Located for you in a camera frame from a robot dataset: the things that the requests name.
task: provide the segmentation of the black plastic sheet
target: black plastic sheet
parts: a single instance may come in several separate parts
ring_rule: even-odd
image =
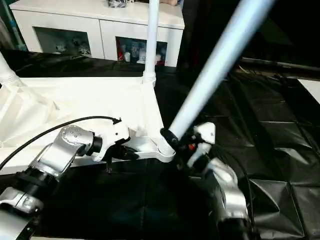
[[[62,55],[4,52],[21,77],[141,76],[143,65]],[[155,93],[168,127],[196,75],[157,68]],[[231,74],[195,124],[216,124],[219,157],[250,178],[262,239],[320,239],[320,106],[296,79]],[[198,177],[156,159],[70,169],[46,205],[40,236],[82,239],[206,239]],[[0,191],[13,181],[0,176]]]

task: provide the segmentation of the white pvc pipe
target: white pvc pipe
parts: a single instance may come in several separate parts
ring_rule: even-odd
[[[4,56],[0,52],[0,84],[15,84],[20,85],[20,78],[7,64]]]
[[[242,0],[169,130],[180,139],[230,71],[275,0]]]
[[[147,79],[156,77],[156,48],[158,33],[159,0],[149,1],[148,32],[146,41],[145,68],[143,76]]]

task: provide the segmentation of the white surface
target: white surface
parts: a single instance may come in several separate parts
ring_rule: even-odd
[[[320,104],[320,82],[304,79],[299,79],[299,81]]]
[[[157,50],[158,16],[159,0],[150,0],[147,27],[147,39],[149,41],[146,43],[145,68],[143,72],[143,76],[145,78],[154,78],[156,76],[155,62]]]
[[[149,5],[142,2],[129,3],[124,8],[110,8],[106,0],[19,0],[10,8],[148,25]],[[183,30],[185,23],[181,8],[160,4],[158,25]]]
[[[98,19],[20,10],[12,12],[26,46],[31,52],[43,52],[33,28],[42,27],[86,32],[92,57],[105,58]]]
[[[142,83],[142,77],[21,78],[21,81],[28,87],[19,88],[20,92],[32,90],[54,101],[58,110],[50,120],[42,119],[42,123],[33,124],[32,129],[27,128],[31,126],[29,123],[35,121],[32,116],[21,116],[16,119],[21,124],[19,132],[10,127],[10,122],[7,122],[6,125],[2,124],[1,129],[8,129],[8,132],[6,132],[6,137],[1,139],[0,161],[4,160],[16,147],[44,130],[86,116],[121,117],[130,128],[130,136],[148,136],[155,143],[163,141],[160,135],[163,123],[153,84],[152,82]],[[20,102],[19,108],[23,109],[27,102]],[[106,129],[106,125],[110,124],[112,121],[105,119],[75,123],[81,128],[96,132],[97,135]],[[26,169],[40,150],[54,140],[58,132],[59,130],[49,133],[26,147],[4,167],[0,175]],[[88,164],[96,163],[87,156],[74,161],[74,166]]]
[[[148,27],[146,25],[131,24],[100,20],[104,55],[106,59],[118,60],[116,37],[146,40]],[[165,65],[176,67],[179,57],[183,30],[158,27],[157,41],[167,43]]]
[[[215,92],[275,0],[241,0],[169,130],[180,139]]]

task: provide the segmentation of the cabinet door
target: cabinet door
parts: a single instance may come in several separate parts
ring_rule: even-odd
[[[139,44],[139,48],[143,48],[141,45],[145,44],[145,41],[139,42],[139,40],[147,40],[147,25],[100,20],[100,27],[105,59],[118,60],[119,50],[122,48],[121,41],[132,39],[135,45],[133,48],[137,48],[137,44]],[[177,66],[182,34],[183,30],[181,29],[158,27],[157,52],[158,46],[166,47],[166,53],[163,54],[166,66]]]
[[[31,52],[105,58],[98,19],[21,10],[12,12]]]

